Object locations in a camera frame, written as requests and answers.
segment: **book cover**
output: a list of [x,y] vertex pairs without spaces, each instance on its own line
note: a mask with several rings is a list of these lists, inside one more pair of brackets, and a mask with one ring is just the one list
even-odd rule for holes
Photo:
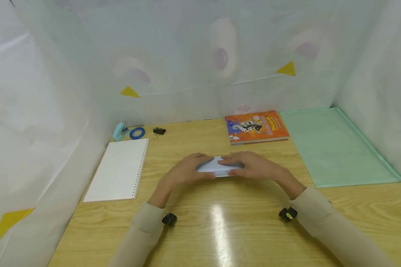
[[231,145],[288,139],[285,125],[276,111],[225,117]]

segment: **wooden tabletop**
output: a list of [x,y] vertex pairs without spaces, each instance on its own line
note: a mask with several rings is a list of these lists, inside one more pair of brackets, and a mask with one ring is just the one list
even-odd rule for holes
[[[50,267],[106,267],[141,203],[158,180],[194,152],[223,155],[254,151],[290,169],[305,185],[312,179],[291,140],[230,146],[224,120],[167,125],[150,138],[137,197],[106,202],[80,201],[49,264]],[[333,206],[401,266],[401,183],[319,189]],[[340,266],[326,248],[297,222],[278,213],[288,198],[271,181],[218,178],[172,193],[167,208],[178,217],[165,227],[145,266],[243,267]]]

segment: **green plastic folder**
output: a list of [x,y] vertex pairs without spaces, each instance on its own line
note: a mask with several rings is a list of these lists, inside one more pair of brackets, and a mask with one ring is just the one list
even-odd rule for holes
[[280,115],[317,188],[401,182],[339,108]]

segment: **white fabric backdrop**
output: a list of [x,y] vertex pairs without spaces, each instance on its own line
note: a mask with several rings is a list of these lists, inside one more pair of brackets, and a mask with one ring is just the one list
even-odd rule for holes
[[[373,0],[16,2],[36,39],[49,39],[97,79],[90,93],[104,114],[129,125],[329,107],[381,7]],[[297,76],[276,73],[290,61]],[[120,95],[128,85],[141,98]]]
[[0,240],[0,266],[48,264],[105,148],[107,124],[71,67],[0,0],[0,219],[35,208]]
[[401,0],[387,3],[336,104],[401,174]]

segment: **beige sleeve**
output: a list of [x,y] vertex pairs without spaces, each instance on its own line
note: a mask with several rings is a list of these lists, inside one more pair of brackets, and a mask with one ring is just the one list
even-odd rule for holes
[[142,203],[109,267],[142,267],[163,230],[165,209]]
[[361,230],[333,209],[319,191],[307,188],[291,207],[301,225],[322,242],[344,266],[394,266],[387,256]]

